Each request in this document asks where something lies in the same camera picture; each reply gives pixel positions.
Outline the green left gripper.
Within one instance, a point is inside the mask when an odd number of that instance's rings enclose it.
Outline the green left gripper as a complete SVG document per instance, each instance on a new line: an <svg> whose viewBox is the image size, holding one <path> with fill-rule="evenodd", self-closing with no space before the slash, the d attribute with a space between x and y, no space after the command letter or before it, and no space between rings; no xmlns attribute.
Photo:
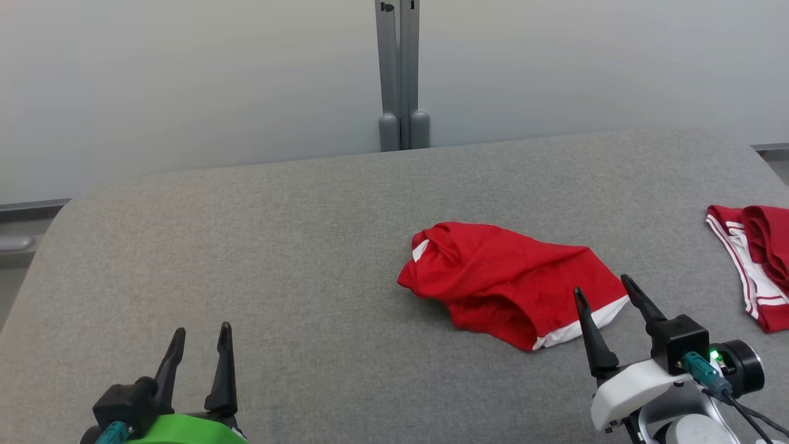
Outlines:
<svg viewBox="0 0 789 444"><path fill-rule="evenodd" d="M172 399L178 365L183 357L186 330L179 327L161 360L154 377L157 384L153 397L158 413L174 413ZM239 410L235 371L233 329L228 321L222 323L217 343L219 359L211 391L205 398L205 411L221 421L233 419ZM146 435L127 443L246 443L240 432L222 422L209 421L188 415L166 415L156 419Z"/></svg>

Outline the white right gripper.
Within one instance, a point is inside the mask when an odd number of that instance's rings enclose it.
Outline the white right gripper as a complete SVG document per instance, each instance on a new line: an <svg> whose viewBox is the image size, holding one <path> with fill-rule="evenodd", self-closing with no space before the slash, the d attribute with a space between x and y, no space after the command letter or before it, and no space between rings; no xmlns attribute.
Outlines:
<svg viewBox="0 0 789 444"><path fill-rule="evenodd" d="M645 321L645 331L654 337L667 318L628 274L620 276L629 301ZM595 325L589 301L576 287L574 300L581 337L592 377L611 377L595 391L590 416L598 432L623 426L628 432L649 432L659 424L659 432L702 432L704 393L687 372L672 376L654 360L622 368Z"/></svg>

